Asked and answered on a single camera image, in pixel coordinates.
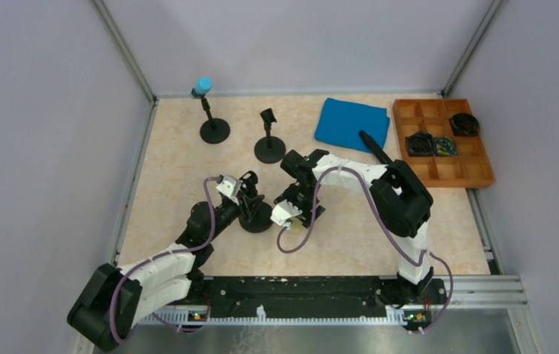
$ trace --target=wooden compartment box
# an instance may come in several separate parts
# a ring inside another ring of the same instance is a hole
[[[426,187],[483,188],[495,181],[482,139],[454,136],[451,130],[449,118],[462,112],[473,113],[467,100],[396,100],[392,106],[401,158]],[[418,131],[453,138],[458,155],[410,156],[406,138]]]

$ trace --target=blue cloth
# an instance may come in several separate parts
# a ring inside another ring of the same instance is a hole
[[[383,147],[389,126],[385,108],[328,98],[323,104],[314,139],[370,153],[358,132],[366,131]]]

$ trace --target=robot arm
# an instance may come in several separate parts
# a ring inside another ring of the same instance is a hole
[[[214,208],[214,238],[237,218],[243,226],[260,222],[256,216],[264,195],[257,194],[256,183],[257,176],[252,171],[241,178],[221,176],[216,187],[221,204]],[[208,202],[197,203],[190,211],[186,229],[175,243],[134,264],[120,268],[109,263],[101,265],[69,311],[67,322],[101,350],[114,349],[118,343],[111,333],[109,305],[117,284],[133,268],[136,270],[123,282],[117,297],[114,325],[123,338],[138,321],[160,307],[195,296],[198,290],[195,284],[204,278],[199,267],[213,252],[211,244],[198,249],[211,236],[210,226]]]
[[[347,170],[351,169],[366,182],[381,220],[401,250],[419,262],[421,252],[427,248],[429,210],[434,201],[407,163],[397,160],[391,164],[361,164],[324,150],[314,150],[309,156],[292,150],[286,154],[281,168],[297,182],[274,201],[276,206],[271,219],[277,225],[290,228],[295,220],[306,227],[312,224],[316,181],[329,169],[337,168],[328,172],[321,184],[362,191],[358,178]],[[325,211],[318,200],[316,203],[315,218]],[[415,266],[401,257],[399,276],[407,280],[416,293],[423,291],[432,275],[427,258]]]

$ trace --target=blue cap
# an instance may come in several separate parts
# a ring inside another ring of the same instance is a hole
[[[199,96],[207,94],[208,91],[212,88],[212,79],[209,77],[202,77],[201,79],[197,80],[197,84],[195,85],[195,93]]]

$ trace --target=white wall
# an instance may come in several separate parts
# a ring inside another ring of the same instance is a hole
[[[509,1],[463,75],[496,183],[480,195],[508,273],[520,274],[559,353],[559,1]]]
[[[0,353],[68,353],[148,103],[90,1],[0,1]]]
[[[107,0],[158,95],[440,91],[491,0]]]

